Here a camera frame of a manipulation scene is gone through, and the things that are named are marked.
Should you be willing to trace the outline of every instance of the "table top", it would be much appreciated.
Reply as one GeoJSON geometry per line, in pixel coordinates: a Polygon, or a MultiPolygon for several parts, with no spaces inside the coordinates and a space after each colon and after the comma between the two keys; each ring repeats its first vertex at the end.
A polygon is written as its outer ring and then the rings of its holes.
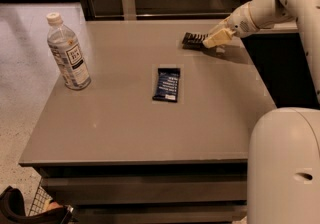
{"type": "Polygon", "coordinates": [[[218,22],[83,24],[92,82],[72,91],[59,77],[19,164],[245,161],[256,122],[275,105],[241,40],[204,51],[181,45],[185,32],[218,22]],[[159,67],[181,69],[178,103],[152,100],[159,67]]]}

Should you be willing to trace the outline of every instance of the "gray floor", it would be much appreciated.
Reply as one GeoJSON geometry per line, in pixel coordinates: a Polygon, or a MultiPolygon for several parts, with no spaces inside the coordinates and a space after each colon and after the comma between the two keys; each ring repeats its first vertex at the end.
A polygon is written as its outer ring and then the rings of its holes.
{"type": "Polygon", "coordinates": [[[18,161],[59,74],[46,43],[52,11],[80,32],[78,3],[0,4],[0,192],[19,188],[27,212],[40,178],[18,161]]]}

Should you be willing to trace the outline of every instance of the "bottle label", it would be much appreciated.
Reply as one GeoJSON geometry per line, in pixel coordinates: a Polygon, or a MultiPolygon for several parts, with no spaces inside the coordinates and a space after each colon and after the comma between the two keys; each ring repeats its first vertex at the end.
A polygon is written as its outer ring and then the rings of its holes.
{"type": "Polygon", "coordinates": [[[89,78],[89,73],[77,39],[55,45],[49,44],[49,47],[66,85],[74,89],[81,87],[89,78]]]}

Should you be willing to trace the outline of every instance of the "table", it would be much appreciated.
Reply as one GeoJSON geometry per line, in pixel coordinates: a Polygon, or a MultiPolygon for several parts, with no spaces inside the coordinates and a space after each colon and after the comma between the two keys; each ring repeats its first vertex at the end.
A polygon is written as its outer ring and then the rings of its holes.
{"type": "Polygon", "coordinates": [[[83,24],[92,82],[58,79],[19,164],[80,223],[242,218],[251,132],[275,106],[239,39],[182,49],[218,22],[83,24]],[[178,103],[152,100],[159,67],[181,69],[178,103]]]}

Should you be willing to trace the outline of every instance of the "plastic bottle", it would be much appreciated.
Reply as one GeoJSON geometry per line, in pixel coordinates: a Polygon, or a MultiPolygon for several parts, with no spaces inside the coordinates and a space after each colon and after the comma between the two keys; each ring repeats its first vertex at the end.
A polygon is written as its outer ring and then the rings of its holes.
{"type": "Polygon", "coordinates": [[[91,78],[84,61],[76,34],[63,24],[59,13],[47,15],[51,26],[48,32],[48,45],[65,80],[65,85],[72,90],[87,87],[91,78]]]}

